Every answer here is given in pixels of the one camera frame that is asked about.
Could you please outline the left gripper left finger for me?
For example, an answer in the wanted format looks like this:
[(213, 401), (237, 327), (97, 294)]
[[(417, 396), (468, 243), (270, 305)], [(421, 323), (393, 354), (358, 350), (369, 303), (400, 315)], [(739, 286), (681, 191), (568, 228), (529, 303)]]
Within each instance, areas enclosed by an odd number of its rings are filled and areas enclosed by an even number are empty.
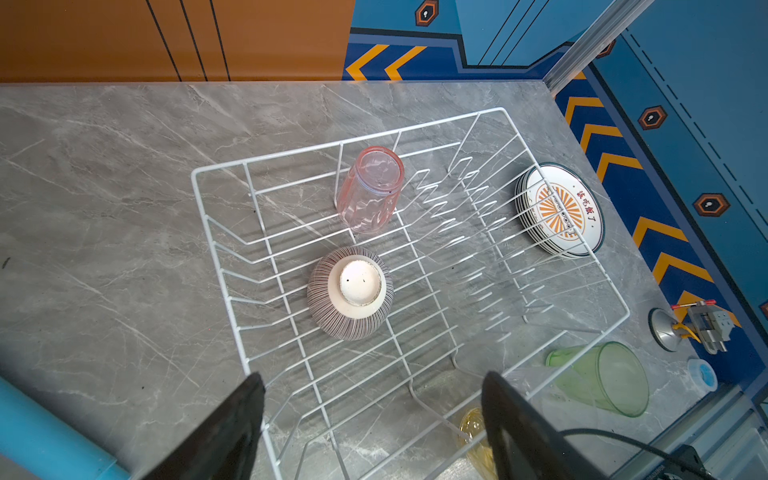
[(250, 374), (146, 479), (249, 479), (262, 432), (265, 386)]

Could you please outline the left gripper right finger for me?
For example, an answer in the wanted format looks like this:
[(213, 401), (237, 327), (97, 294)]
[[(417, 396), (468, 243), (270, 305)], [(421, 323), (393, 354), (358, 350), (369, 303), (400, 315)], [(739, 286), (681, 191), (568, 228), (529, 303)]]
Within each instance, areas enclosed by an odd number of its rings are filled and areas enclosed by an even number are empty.
[(606, 477), (497, 372), (483, 380), (481, 407), (500, 479)]

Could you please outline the yellow glass cup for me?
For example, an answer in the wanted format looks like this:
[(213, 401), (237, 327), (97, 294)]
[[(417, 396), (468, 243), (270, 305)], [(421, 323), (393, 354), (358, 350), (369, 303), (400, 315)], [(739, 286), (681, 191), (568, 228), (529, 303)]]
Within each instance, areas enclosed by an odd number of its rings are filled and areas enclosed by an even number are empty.
[[(485, 432), (482, 409), (476, 407), (467, 411), (459, 423), (459, 429), (461, 431), (459, 441), (462, 445), (474, 442), (480, 434)], [(466, 456), (483, 479), (496, 480), (498, 478), (493, 451), (487, 438), (477, 441), (468, 450)]]

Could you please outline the green glass cup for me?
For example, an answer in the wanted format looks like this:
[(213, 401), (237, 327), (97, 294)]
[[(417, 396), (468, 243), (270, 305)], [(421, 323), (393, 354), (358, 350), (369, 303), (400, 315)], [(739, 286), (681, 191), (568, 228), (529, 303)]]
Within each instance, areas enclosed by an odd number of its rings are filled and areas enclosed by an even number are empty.
[(650, 400), (642, 363), (627, 346), (613, 341), (583, 353), (555, 385), (571, 400), (629, 418), (642, 416)]

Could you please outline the ribbed white bowl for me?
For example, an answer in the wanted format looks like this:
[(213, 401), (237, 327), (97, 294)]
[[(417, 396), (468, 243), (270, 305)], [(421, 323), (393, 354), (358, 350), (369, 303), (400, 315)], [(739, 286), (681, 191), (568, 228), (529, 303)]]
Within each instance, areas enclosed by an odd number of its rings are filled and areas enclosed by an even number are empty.
[(375, 333), (393, 302), (389, 268), (377, 254), (360, 246), (339, 248), (323, 257), (307, 286), (312, 319), (323, 332), (344, 341)]

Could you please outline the pink glass cup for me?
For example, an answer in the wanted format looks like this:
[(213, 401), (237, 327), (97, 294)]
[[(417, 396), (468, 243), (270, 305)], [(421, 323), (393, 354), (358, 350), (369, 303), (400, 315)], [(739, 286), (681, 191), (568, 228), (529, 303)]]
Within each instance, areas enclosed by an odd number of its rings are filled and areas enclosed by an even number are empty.
[(364, 149), (337, 198), (341, 220), (354, 233), (381, 231), (394, 214), (404, 180), (403, 162), (392, 150), (380, 146)]

